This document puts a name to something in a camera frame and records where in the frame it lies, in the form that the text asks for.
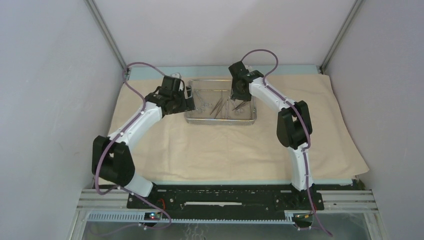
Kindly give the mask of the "beige cloth wrap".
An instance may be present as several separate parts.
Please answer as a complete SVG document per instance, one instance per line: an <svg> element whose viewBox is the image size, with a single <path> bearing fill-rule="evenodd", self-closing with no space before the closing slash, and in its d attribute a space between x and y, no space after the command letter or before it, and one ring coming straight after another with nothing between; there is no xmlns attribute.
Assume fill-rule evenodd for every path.
<svg viewBox="0 0 424 240"><path fill-rule="evenodd" d="M311 115L309 167L315 182L339 183L368 172L344 123L330 78L272 75L271 85ZM277 114L256 102L252 125L195 125L165 116L131 150L136 172L157 184L268 184L292 178L289 152L276 135Z"/></svg>

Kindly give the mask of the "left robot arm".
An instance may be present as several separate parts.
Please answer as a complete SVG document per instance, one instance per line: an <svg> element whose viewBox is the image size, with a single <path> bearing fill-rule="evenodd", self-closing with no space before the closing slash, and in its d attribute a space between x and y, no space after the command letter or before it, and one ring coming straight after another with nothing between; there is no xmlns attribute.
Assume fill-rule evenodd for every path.
<svg viewBox="0 0 424 240"><path fill-rule="evenodd" d="M97 136L92 145L92 173L95 186L99 179L139 195L145 208L153 208L158 194L155 184L136 172L132 149L146 132L164 116L195 110L192 87L173 76L165 75L153 92L141 98L142 104L123 126L108 136Z"/></svg>

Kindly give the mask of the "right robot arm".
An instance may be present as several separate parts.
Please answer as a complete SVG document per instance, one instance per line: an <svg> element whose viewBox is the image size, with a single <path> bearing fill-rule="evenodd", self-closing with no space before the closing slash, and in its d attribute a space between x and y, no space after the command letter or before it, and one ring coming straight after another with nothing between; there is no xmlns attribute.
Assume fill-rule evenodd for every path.
<svg viewBox="0 0 424 240"><path fill-rule="evenodd" d="M311 202L306 190L314 183L308 157L312 134L308 104L283 95L261 72L249 71L242 61L230 65L228 70L232 77L231 99L249 102L255 97L277 113L276 136L289 152L291 185L297 190L291 194L290 201L295 208L304 209Z"/></svg>

